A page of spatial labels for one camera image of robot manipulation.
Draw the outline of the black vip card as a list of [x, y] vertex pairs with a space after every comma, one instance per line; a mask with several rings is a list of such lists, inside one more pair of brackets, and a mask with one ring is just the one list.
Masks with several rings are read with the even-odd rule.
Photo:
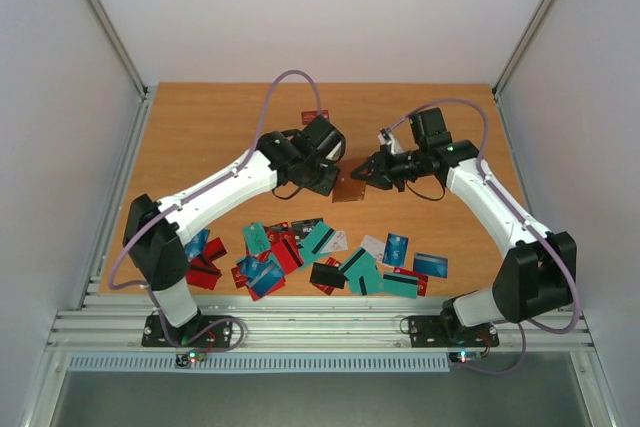
[[291, 223], [291, 228], [294, 233], [294, 237], [297, 242], [304, 240], [307, 235], [316, 227], [319, 222], [322, 222], [322, 218], [312, 218], [305, 220], [297, 220]]

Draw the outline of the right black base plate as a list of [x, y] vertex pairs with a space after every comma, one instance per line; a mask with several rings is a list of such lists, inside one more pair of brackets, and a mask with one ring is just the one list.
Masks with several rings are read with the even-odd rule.
[[484, 348], [498, 347], [496, 327], [482, 323], [465, 327], [451, 323], [440, 315], [408, 317], [409, 339], [413, 348]]

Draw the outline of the red card bottom right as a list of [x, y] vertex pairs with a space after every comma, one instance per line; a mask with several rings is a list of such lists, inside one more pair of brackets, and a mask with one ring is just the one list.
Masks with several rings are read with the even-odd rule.
[[395, 274], [416, 278], [418, 280], [417, 295], [419, 297], [425, 297], [426, 296], [427, 287], [428, 287], [428, 280], [429, 280], [427, 275], [424, 275], [424, 274], [421, 274], [421, 273], [417, 273], [417, 272], [414, 272], [412, 270], [401, 269], [401, 268], [394, 268], [393, 272]]

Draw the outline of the white card right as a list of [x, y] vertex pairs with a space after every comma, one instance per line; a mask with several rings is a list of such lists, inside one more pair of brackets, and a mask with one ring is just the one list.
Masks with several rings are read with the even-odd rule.
[[385, 243], [370, 236], [365, 235], [360, 247], [368, 252], [377, 262], [382, 262], [385, 252]]

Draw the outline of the blue card lower pile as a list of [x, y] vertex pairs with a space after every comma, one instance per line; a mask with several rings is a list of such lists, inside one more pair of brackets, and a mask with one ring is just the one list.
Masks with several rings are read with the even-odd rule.
[[273, 260], [259, 265], [256, 273], [246, 282], [250, 297], [257, 301], [279, 290], [286, 284], [285, 273]]

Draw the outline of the red card upper left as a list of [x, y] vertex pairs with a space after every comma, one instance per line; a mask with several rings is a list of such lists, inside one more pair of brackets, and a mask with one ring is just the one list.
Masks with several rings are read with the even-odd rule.
[[214, 263], [216, 260], [218, 260], [219, 258], [225, 256], [227, 254], [227, 250], [224, 247], [223, 242], [221, 241], [220, 238], [214, 238], [213, 240], [209, 241], [204, 249], [202, 250], [202, 252], [200, 253], [199, 257], [206, 262], [209, 263]]

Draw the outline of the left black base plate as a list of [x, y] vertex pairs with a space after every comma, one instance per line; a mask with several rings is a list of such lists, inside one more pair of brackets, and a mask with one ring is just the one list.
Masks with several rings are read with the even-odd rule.
[[[198, 314], [181, 327], [173, 327], [165, 320], [166, 332], [180, 348], [205, 349], [228, 348], [231, 343], [233, 325], [229, 318]], [[160, 316], [152, 314], [146, 318], [141, 346], [146, 348], [170, 348], [163, 330]]]

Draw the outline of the blue card far left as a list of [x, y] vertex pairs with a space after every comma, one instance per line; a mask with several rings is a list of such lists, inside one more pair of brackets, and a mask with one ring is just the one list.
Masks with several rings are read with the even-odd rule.
[[203, 253], [209, 239], [209, 234], [210, 231], [208, 229], [203, 229], [185, 244], [184, 251], [188, 261], [193, 260]]

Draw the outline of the black card bottom centre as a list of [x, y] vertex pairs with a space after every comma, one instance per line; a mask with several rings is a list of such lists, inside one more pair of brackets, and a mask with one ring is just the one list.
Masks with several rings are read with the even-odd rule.
[[311, 270], [310, 282], [324, 287], [343, 289], [346, 283], [346, 277], [336, 266], [314, 263]]

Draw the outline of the red card black stripe centre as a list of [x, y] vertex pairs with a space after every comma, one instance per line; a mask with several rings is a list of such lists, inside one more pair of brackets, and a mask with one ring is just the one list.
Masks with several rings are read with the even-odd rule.
[[294, 240], [283, 238], [271, 246], [271, 253], [276, 258], [285, 275], [293, 273], [304, 266], [304, 261]]

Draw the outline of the teal card black stripe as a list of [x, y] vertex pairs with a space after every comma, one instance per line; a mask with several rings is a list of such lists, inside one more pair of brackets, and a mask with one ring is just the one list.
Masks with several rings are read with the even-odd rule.
[[301, 241], [299, 253], [303, 265], [311, 265], [324, 256], [322, 250], [335, 231], [324, 222], [318, 222], [311, 232]]
[[364, 248], [358, 248], [342, 263], [339, 271], [346, 278], [353, 295], [369, 296], [382, 292], [382, 275], [375, 258]]

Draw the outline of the blue card far right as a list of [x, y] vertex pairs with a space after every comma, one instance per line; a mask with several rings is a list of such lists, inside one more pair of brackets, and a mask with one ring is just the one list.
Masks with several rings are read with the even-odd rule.
[[413, 271], [421, 275], [446, 279], [448, 277], [448, 259], [416, 252], [413, 259]]

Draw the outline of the white card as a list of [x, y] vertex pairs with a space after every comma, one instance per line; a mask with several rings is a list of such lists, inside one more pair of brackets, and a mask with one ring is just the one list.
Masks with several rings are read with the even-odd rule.
[[382, 262], [385, 252], [385, 243], [370, 236], [365, 235], [360, 247], [368, 252], [377, 262]]
[[346, 251], [348, 249], [347, 236], [344, 231], [335, 231], [324, 246], [323, 253]]

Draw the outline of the red card black stripe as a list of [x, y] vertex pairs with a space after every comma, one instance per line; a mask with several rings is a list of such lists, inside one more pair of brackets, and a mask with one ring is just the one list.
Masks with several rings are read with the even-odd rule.
[[220, 277], [221, 271], [208, 258], [198, 255], [190, 261], [186, 281], [190, 286], [214, 290]]
[[283, 238], [271, 246], [271, 253], [276, 258], [285, 275], [293, 273], [304, 266], [304, 261], [294, 240]]

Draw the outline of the lone red card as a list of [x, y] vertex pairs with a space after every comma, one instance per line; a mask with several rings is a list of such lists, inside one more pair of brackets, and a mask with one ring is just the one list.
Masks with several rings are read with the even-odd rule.
[[314, 110], [314, 111], [302, 111], [301, 112], [301, 123], [303, 125], [308, 125], [318, 115], [322, 115], [324, 118], [329, 119], [329, 111], [328, 110], [321, 110], [320, 112], [318, 112], [317, 110]]

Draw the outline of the brown leather card holder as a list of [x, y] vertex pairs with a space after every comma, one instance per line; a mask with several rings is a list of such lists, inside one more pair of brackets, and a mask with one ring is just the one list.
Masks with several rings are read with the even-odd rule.
[[365, 157], [343, 159], [338, 163], [339, 175], [332, 189], [332, 202], [361, 201], [365, 197], [366, 182], [353, 179], [351, 173], [365, 162]]

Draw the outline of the teal card bottom right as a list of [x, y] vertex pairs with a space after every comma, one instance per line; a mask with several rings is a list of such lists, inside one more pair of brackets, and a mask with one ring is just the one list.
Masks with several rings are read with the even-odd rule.
[[396, 273], [385, 273], [382, 277], [382, 292], [392, 296], [416, 299], [419, 281], [415, 277]]

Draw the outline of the teal card black stripe right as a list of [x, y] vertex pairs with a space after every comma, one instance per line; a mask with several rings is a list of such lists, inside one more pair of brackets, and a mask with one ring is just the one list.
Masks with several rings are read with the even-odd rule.
[[346, 278], [353, 295], [369, 296], [382, 292], [382, 275], [375, 258], [364, 248], [358, 248], [342, 263], [339, 271]]

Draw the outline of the teal card upper left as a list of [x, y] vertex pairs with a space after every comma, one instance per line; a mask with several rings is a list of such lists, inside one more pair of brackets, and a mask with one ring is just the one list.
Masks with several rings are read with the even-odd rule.
[[250, 255], [258, 256], [270, 250], [271, 244], [261, 222], [254, 222], [243, 227], [242, 235]]

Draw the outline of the red card black stripe left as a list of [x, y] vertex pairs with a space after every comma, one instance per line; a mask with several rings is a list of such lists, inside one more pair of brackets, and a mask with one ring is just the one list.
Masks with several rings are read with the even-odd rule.
[[220, 277], [221, 271], [208, 258], [198, 255], [190, 261], [186, 281], [190, 286], [214, 290]]

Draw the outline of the white card centre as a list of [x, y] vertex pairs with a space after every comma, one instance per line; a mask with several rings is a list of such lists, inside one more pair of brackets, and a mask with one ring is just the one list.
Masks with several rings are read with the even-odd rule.
[[323, 253], [346, 251], [348, 249], [347, 236], [344, 231], [335, 231], [324, 246]]

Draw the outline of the teal card black stripe centre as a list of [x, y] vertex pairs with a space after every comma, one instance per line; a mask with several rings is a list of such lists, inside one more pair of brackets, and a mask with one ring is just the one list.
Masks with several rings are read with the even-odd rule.
[[318, 222], [311, 232], [301, 241], [299, 253], [303, 265], [311, 265], [324, 256], [322, 250], [335, 231], [324, 222]]

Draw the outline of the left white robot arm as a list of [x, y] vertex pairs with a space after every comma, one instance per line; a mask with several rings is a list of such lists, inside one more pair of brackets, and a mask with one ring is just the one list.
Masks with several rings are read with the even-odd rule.
[[130, 205], [123, 255], [143, 276], [172, 346], [201, 337], [201, 313], [187, 284], [184, 246], [199, 231], [244, 202], [288, 183], [328, 195], [346, 151], [344, 135], [325, 117], [303, 129], [273, 131], [221, 171], [177, 194], [154, 201], [143, 194]]

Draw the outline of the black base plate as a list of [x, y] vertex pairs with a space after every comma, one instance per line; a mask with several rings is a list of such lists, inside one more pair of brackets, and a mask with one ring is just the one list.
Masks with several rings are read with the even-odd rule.
[[408, 317], [409, 339], [413, 348], [484, 348], [498, 347], [496, 327], [482, 323], [465, 327], [451, 323], [440, 315]]
[[[228, 348], [231, 343], [233, 325], [229, 318], [198, 314], [181, 327], [173, 327], [165, 320], [166, 332], [180, 348], [205, 349]], [[152, 314], [146, 318], [141, 346], [146, 348], [170, 348], [163, 330], [160, 316]]]

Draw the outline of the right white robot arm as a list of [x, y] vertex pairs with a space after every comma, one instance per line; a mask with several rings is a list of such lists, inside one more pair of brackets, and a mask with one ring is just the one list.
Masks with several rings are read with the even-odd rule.
[[552, 232], [538, 221], [494, 175], [480, 145], [452, 138], [436, 100], [405, 115], [416, 144], [402, 151], [394, 129], [380, 132], [380, 148], [350, 174], [381, 190], [404, 190], [433, 176], [474, 214], [496, 244], [502, 265], [493, 284], [446, 301], [440, 329], [446, 341], [459, 344], [477, 326], [528, 321], [557, 335], [573, 330], [582, 313], [576, 283], [577, 245], [567, 232]]

